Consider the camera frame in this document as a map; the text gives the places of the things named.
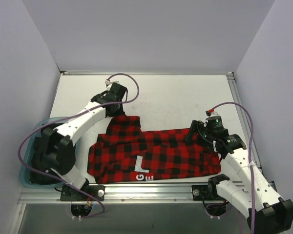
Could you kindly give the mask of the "red black plaid shirt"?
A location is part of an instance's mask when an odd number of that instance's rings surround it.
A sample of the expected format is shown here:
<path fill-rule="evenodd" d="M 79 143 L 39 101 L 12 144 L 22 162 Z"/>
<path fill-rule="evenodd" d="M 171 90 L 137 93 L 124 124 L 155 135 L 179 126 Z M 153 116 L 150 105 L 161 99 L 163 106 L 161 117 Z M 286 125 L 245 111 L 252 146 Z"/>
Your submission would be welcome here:
<path fill-rule="evenodd" d="M 219 156 L 195 141 L 188 129 L 142 131 L 138 116 L 113 117 L 89 148 L 87 172 L 98 184 L 212 176 Z"/>

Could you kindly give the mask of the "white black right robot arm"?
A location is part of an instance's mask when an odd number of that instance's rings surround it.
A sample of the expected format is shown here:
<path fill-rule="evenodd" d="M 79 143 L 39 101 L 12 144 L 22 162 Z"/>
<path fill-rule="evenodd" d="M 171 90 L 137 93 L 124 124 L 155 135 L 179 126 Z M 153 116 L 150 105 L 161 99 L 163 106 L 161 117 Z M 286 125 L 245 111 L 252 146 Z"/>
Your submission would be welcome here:
<path fill-rule="evenodd" d="M 265 179 L 249 158 L 246 144 L 237 134 L 229 134 L 221 117 L 208 117 L 205 122 L 193 120 L 185 137 L 217 153 L 243 182 L 246 191 L 220 174 L 210 177 L 208 186 L 200 192 L 202 199 L 223 199 L 246 219 L 253 234 L 279 234 L 291 228 L 293 202 L 285 200 Z"/>

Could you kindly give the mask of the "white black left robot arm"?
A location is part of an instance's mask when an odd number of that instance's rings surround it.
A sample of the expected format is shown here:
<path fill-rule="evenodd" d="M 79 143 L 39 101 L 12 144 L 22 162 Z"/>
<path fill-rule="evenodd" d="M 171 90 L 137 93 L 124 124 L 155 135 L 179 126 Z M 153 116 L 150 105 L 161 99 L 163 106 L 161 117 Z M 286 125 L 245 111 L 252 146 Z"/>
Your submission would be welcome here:
<path fill-rule="evenodd" d="M 107 90 L 90 100 L 79 112 L 79 117 L 41 129 L 41 137 L 35 139 L 32 167 L 73 185 L 71 194 L 77 200 L 85 200 L 89 195 L 89 188 L 85 185 L 88 181 L 75 165 L 75 145 L 97 122 L 106 117 L 123 115 L 121 101 L 127 95 L 126 87 L 117 81 L 113 82 L 107 86 Z"/>

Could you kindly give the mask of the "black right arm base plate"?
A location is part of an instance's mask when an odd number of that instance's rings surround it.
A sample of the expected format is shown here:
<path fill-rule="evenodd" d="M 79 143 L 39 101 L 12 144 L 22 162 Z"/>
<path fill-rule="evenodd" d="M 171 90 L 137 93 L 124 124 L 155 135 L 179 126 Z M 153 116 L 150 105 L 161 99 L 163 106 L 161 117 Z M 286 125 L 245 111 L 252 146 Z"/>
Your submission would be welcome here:
<path fill-rule="evenodd" d="M 207 184 L 192 185 L 191 192 L 194 201 L 222 201 L 222 198 L 209 192 Z"/>

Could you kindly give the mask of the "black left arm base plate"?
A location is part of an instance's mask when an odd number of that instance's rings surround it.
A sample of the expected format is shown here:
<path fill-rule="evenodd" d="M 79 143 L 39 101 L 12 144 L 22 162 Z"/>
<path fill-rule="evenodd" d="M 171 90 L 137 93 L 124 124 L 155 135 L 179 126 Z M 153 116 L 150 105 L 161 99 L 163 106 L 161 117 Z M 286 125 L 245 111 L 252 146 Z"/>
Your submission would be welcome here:
<path fill-rule="evenodd" d="M 64 185 L 62 187 L 60 201 L 94 201 L 92 197 L 99 201 L 103 201 L 105 197 L 105 186 L 103 185 L 88 185 L 82 189 L 83 193 L 76 191 L 75 189 Z"/>

